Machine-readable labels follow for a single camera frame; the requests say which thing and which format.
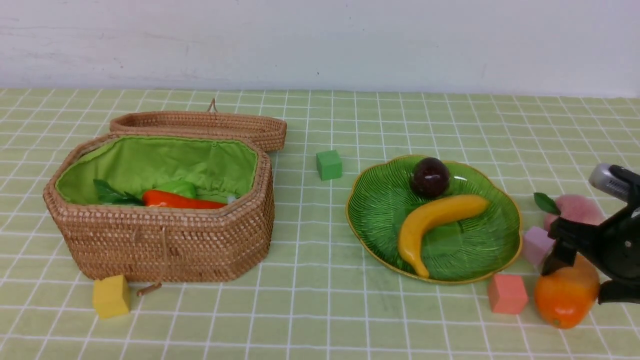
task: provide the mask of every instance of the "toy banana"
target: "toy banana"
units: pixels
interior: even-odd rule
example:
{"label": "toy banana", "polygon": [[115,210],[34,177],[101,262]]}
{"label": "toy banana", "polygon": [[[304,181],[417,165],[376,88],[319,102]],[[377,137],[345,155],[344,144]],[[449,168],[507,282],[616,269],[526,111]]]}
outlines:
{"label": "toy banana", "polygon": [[400,228],[400,257],[413,267],[418,276],[428,278],[429,270],[421,258],[424,235],[435,227],[476,217],[488,207],[489,201],[478,195],[453,195],[420,206],[406,217]]}

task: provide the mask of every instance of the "dark red fruit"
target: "dark red fruit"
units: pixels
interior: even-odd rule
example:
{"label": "dark red fruit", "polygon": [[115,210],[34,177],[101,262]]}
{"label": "dark red fruit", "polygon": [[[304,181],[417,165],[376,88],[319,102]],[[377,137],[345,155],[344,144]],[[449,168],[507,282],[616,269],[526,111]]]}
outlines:
{"label": "dark red fruit", "polygon": [[436,158],[424,158],[413,168],[409,186],[420,197],[438,197],[449,188],[449,169]]}

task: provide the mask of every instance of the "basket lid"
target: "basket lid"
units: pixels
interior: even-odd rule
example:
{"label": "basket lid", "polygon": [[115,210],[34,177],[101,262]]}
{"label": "basket lid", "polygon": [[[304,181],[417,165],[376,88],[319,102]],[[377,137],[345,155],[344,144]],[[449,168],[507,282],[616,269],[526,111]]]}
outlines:
{"label": "basket lid", "polygon": [[267,116],[221,113],[216,108],[214,98],[207,111],[161,110],[128,113],[113,119],[109,124],[109,130],[121,133],[153,131],[177,136],[232,135],[247,138],[263,151],[269,152],[284,148],[287,123]]}

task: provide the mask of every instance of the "white wall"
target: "white wall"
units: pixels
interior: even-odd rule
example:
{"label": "white wall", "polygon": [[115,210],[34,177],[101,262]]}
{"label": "white wall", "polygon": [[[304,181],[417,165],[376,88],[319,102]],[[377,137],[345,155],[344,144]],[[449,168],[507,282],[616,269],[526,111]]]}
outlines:
{"label": "white wall", "polygon": [[0,86],[638,96],[640,0],[1,0]]}

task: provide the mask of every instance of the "green plate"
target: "green plate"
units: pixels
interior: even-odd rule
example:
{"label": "green plate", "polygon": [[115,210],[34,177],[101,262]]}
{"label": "green plate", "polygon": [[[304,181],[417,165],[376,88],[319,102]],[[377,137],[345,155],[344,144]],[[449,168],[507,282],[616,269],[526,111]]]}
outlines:
{"label": "green plate", "polygon": [[522,249],[522,219],[518,206],[480,171],[443,161],[451,179],[441,197],[481,195],[489,208],[481,215],[446,224],[425,234],[422,260],[429,279],[419,277],[400,258],[397,234],[406,216],[429,202],[410,190],[413,167],[421,155],[401,156],[364,170],[346,204],[351,230],[367,251],[388,268],[426,282],[463,284],[483,280],[514,262]]}

